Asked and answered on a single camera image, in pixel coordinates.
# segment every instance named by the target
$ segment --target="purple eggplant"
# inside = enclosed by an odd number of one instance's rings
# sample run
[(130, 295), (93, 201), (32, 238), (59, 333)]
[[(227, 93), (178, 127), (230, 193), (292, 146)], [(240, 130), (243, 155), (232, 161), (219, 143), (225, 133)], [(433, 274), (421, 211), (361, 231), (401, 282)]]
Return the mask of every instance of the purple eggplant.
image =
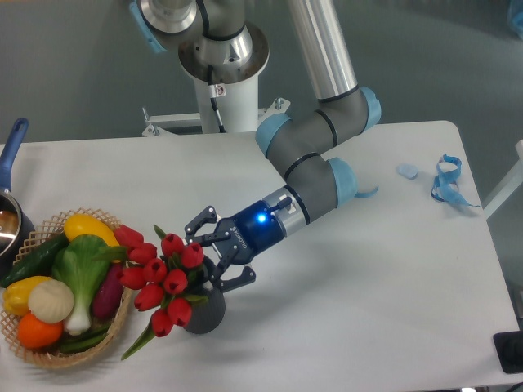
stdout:
[(97, 319), (110, 319), (118, 310), (123, 294), (123, 286), (118, 280), (118, 273), (121, 273), (122, 269), (121, 263), (111, 265), (95, 299), (92, 300), (92, 315)]

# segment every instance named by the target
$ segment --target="blue led light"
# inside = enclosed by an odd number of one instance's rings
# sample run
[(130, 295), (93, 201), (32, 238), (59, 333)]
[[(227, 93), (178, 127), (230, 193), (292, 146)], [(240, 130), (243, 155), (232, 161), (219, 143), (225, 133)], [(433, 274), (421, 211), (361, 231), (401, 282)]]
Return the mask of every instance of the blue led light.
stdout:
[(258, 214), (256, 216), (256, 220), (259, 222), (259, 223), (263, 223), (267, 220), (267, 215), (265, 214)]

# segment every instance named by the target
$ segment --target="green cucumber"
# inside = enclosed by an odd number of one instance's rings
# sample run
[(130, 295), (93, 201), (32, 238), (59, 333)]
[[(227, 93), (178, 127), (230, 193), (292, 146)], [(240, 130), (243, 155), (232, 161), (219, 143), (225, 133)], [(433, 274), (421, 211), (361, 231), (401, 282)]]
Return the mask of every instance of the green cucumber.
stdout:
[(86, 341), (87, 339), (91, 339), (92, 337), (106, 334), (106, 332), (110, 326), (111, 326), (111, 324), (107, 323), (107, 324), (101, 325), (99, 327), (89, 329), (81, 335), (66, 337), (65, 339), (62, 339), (60, 342), (61, 343), (74, 343), (77, 341)]
[(107, 332), (102, 333), (101, 335), (95, 335), (93, 337), (89, 337), (88, 339), (84, 340), (78, 340), (78, 341), (65, 341), (63, 343), (60, 343), (58, 346), (58, 350), (62, 354), (74, 354), (74, 353), (82, 353), (83, 351), (87, 351), (103, 341), (107, 337)]
[(0, 286), (7, 287), (31, 276), (49, 274), (56, 255), (67, 245), (69, 245), (69, 240), (64, 233), (48, 239), (14, 264), (9, 274), (0, 280)]

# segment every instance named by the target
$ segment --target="wicker basket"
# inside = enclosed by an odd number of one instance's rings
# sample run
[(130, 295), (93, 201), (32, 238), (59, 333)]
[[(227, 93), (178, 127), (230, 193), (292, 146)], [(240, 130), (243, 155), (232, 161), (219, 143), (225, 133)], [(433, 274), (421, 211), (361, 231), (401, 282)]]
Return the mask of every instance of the wicker basket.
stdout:
[[(77, 211), (71, 210), (68, 212), (61, 212), (60, 215), (53, 216), (50, 220), (45, 220), (41, 226), (37, 227), (34, 232), (31, 232), (29, 238), (24, 241), (24, 246), (20, 248), (18, 255), (15, 258), (15, 263), (20, 261), (27, 253), (31, 252), (38, 245), (46, 241), (46, 239), (52, 238), (61, 233), (67, 218), (76, 213), (94, 216), (108, 225), (111, 229), (116, 229), (120, 226), (120, 221), (115, 216), (111, 216), (102, 210), (79, 208)], [(33, 363), (38, 367), (48, 369), (69, 368), (94, 358), (109, 346), (110, 342), (117, 336), (123, 326), (131, 298), (132, 290), (129, 290), (128, 288), (124, 289), (122, 302), (112, 320), (107, 332), (107, 337), (98, 345), (82, 353), (65, 355), (60, 352), (44, 353), (27, 350), (16, 338), (20, 317), (13, 314), (7, 314), (3, 310), (0, 313), (0, 332), (2, 332), (7, 343), (9, 343), (10, 350), (25, 362)]]

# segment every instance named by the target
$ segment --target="white tabletop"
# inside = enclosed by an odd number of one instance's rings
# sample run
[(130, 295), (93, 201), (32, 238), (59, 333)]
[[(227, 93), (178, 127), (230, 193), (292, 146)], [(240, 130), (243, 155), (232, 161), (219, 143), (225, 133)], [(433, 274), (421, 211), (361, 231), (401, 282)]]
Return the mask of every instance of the white tabletop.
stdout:
[[(124, 362), (150, 313), (132, 311), (99, 361), (63, 372), (22, 363), (0, 341), (0, 390), (412, 391), (509, 384), (492, 335), (518, 328), (480, 208), (430, 196), (442, 154), (463, 161), (449, 122), (380, 125), (330, 152), (372, 198), (330, 212), (254, 259), (257, 281), (226, 293), (206, 336), (178, 328)], [(416, 180), (396, 174), (400, 163)], [(24, 144), (12, 195), (35, 222), (98, 207), (156, 242), (212, 204), (229, 216), (284, 183), (253, 134)]]

